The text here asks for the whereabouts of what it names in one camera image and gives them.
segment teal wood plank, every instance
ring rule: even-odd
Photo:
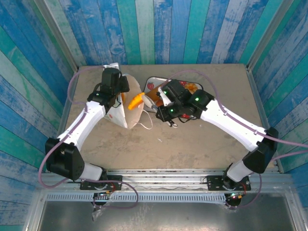
[[[262,102],[268,99],[272,91],[296,67],[308,51],[308,14],[306,14],[286,41],[276,58],[270,64],[257,87]]]
[[[29,205],[0,201],[0,231],[21,231],[28,210]]]
[[[198,64],[211,63],[228,5],[229,0],[211,0],[201,39]]]
[[[113,61],[122,65],[127,65],[116,0],[98,0],[97,2],[100,7]]]
[[[0,25],[12,38],[19,49],[22,50],[23,53],[27,53],[28,50],[34,50],[35,54],[32,55],[37,55],[39,59],[43,61],[47,69],[53,73],[57,81],[64,86],[68,85],[68,81],[63,76],[51,54],[49,54],[42,40],[25,18],[16,2],[2,0],[0,2],[0,13],[3,17],[3,20],[0,20]]]
[[[223,64],[228,55],[229,48],[234,39],[237,28],[241,22],[248,0],[230,0],[221,25],[212,57],[212,64]]]
[[[308,76],[294,88],[287,97],[275,108],[268,116],[269,124],[275,126],[279,123],[290,111],[299,105],[305,98],[308,97]]]
[[[308,118],[308,97],[298,104],[275,128],[279,131],[280,137],[300,125]]]
[[[24,20],[21,20],[21,23],[18,21],[17,24],[1,2],[0,16],[2,19],[0,20],[1,27],[10,36],[11,40],[16,44],[18,49],[20,49],[28,61],[33,65],[39,75],[44,78],[46,83],[48,83],[49,79],[50,81],[56,81],[57,85],[62,88],[65,93],[68,82],[62,76],[60,70],[55,66],[54,61],[35,32],[31,29],[31,26],[24,25]]]
[[[229,48],[225,63],[236,64],[239,62],[267,3],[268,0],[249,0]]]
[[[127,63],[141,64],[135,0],[117,0]]]
[[[22,231],[23,225],[0,225],[0,231]]]
[[[273,16],[275,15],[276,11],[278,10],[281,4],[281,0],[269,0],[268,4],[266,5],[257,25],[256,28],[247,43],[247,46],[241,56],[240,63],[247,64],[251,55],[255,51],[258,43],[260,42],[264,32],[266,31],[268,25],[270,24]]]
[[[71,67],[67,67],[59,55],[57,49],[55,48],[54,44],[50,40],[49,36],[47,35],[46,31],[44,30],[44,27],[40,23],[39,19],[37,18],[35,12],[33,11],[30,3],[28,0],[17,0],[16,1],[19,9],[24,14],[25,18],[29,21],[31,26],[33,27],[34,31],[38,35],[38,37],[43,42],[46,50],[58,66],[59,70],[61,71],[64,78],[69,81],[71,77],[73,76],[73,70]]]
[[[141,64],[155,64],[153,0],[135,0]]]
[[[192,0],[183,63],[196,64],[210,0]]]
[[[155,64],[168,64],[172,0],[154,0]]]
[[[1,126],[30,143],[41,152],[45,152],[46,136],[25,121],[2,101],[0,101],[0,111],[2,113],[2,116],[0,116]]]
[[[308,54],[300,61],[283,83],[276,89],[271,97],[264,104],[267,116],[277,107],[278,104],[308,75]]]
[[[281,20],[281,22],[279,23],[278,27],[276,28],[274,34],[272,35],[272,37],[270,38],[269,42],[267,43],[266,47],[264,48],[262,54],[260,55],[256,65],[254,66],[254,69],[252,71],[253,75],[255,76],[255,74],[257,73],[259,67],[261,66],[261,63],[263,62],[263,60],[265,59],[265,57],[268,55],[270,49],[272,48],[272,46],[274,45],[276,39],[278,38],[278,36],[281,34],[281,32],[284,30],[285,25],[288,23],[289,19],[291,18],[291,16],[293,15],[293,13],[295,12],[297,6],[299,5],[299,3],[301,2],[301,0],[294,0],[291,4],[291,6],[289,7],[288,11],[285,13],[283,19]]]
[[[38,169],[0,151],[0,175],[18,180],[23,183],[36,186],[38,181]]]
[[[45,157],[44,153],[1,126],[0,150],[37,168]]]
[[[182,64],[191,0],[172,2],[169,64]]]
[[[58,86],[56,81],[49,79],[47,83],[36,72],[31,63],[25,58],[22,52],[14,44],[11,38],[0,27],[0,51],[12,62],[18,71],[32,84],[38,93],[45,98],[45,100],[52,106],[58,116],[62,115],[63,105],[65,104],[66,94]]]
[[[308,141],[308,119],[291,130],[285,136],[282,137],[285,141],[294,141],[297,143],[305,143]],[[279,154],[285,154],[292,151],[296,146],[278,144],[277,151]]]
[[[32,7],[32,10],[35,12],[36,16],[38,17],[40,23],[42,24],[44,30],[46,31],[47,35],[49,36],[50,40],[52,41],[54,47],[57,49],[57,52],[60,54],[66,68],[68,70],[72,69],[72,67],[70,66],[70,64],[68,63],[67,61],[67,58],[66,56],[64,55],[57,39],[54,37],[52,31],[50,30],[47,22],[45,21],[43,15],[41,14],[41,12],[39,11],[39,8],[38,6],[36,5],[36,3],[34,2],[34,0],[28,0],[29,1],[29,4],[31,5]]]
[[[35,186],[0,176],[0,201],[31,204]]]
[[[53,19],[57,23],[77,66],[85,66],[86,61],[76,41],[72,28],[58,0],[45,0]]]
[[[41,112],[55,128],[59,127],[60,117],[54,109],[2,52],[0,52],[0,75]]]
[[[302,150],[307,150],[307,148],[297,147],[297,148],[294,148],[292,152],[298,152]],[[289,157],[285,157],[281,159],[281,165],[283,167],[284,172],[288,172],[306,163],[308,163],[308,152],[306,154],[299,154],[299,155],[289,156]]]
[[[99,64],[113,63],[114,61],[110,53],[109,43],[97,1],[79,0],[79,3],[91,34],[97,56],[100,60]]]
[[[61,3],[66,18],[70,23],[87,65],[99,65],[100,60],[97,56],[87,23],[83,17],[79,1],[59,0],[59,2]]]
[[[55,138],[57,129],[0,75],[0,100],[46,137]]]

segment yellow object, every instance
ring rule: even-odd
[[[144,95],[144,92],[141,92],[140,94],[136,95],[129,103],[128,109],[133,110],[134,108],[138,107],[142,102],[142,95]]]

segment metal frame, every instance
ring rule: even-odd
[[[54,20],[46,2],[44,0],[34,0],[35,4],[37,5],[39,11],[43,15],[47,25],[49,26],[51,32],[55,36],[57,42],[59,43],[59,46],[61,47],[63,54],[65,55],[69,65],[71,66],[73,71],[77,71],[77,65],[75,63],[75,60],[73,58],[73,55],[71,51],[69,50],[67,43],[62,36],[62,33],[56,24],[56,21]]]
[[[205,176],[221,175],[222,173],[222,169],[122,169],[108,172],[109,175],[122,175],[123,181],[129,182],[141,194],[143,202],[218,204],[221,204],[220,200],[225,192],[213,193],[208,191],[204,181]],[[46,184],[52,185],[61,180],[62,177],[53,173],[44,173],[42,179]],[[259,189],[259,176],[257,174],[251,175],[250,182],[252,190],[248,193],[256,193]],[[286,198],[296,230],[304,231],[308,229],[306,214],[299,201],[291,175],[280,174],[277,168],[269,169],[262,174],[262,182],[262,193],[279,193]],[[89,201],[91,195],[97,193],[97,191],[91,190],[81,191],[79,187],[80,182],[68,181],[50,190],[37,188],[24,230],[38,230],[46,201]],[[118,192],[117,195],[130,197],[126,201],[133,200],[134,192],[132,190],[122,185],[122,191]]]
[[[280,24],[281,20],[283,19],[285,13],[288,11],[289,7],[291,6],[293,0],[283,0],[278,8],[277,12],[275,13],[272,21],[269,23],[269,27],[266,29],[263,37],[261,38],[260,42],[258,43],[254,53],[250,57],[247,67],[248,70],[252,70],[258,59],[260,58],[262,52],[266,48],[268,42],[270,41],[272,35],[274,34],[275,30],[277,29],[278,25]]]

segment orange object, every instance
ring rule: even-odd
[[[142,95],[144,95],[144,92],[141,92],[140,94],[136,95],[129,103],[128,109],[133,110],[134,108],[138,107],[142,102]]]
[[[158,85],[156,88],[153,88],[152,90],[150,90],[145,95],[150,97],[150,99],[153,100],[154,102],[156,102],[157,100],[159,100],[159,97],[156,93],[158,92],[158,88],[161,87],[162,85],[163,84]]]

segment metal sheet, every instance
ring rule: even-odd
[[[247,203],[254,195],[248,195]],[[233,231],[295,230],[286,200],[262,194],[257,203],[231,211],[223,205],[199,203],[139,203],[130,210],[105,210],[92,221],[91,203],[46,202],[41,231]]]

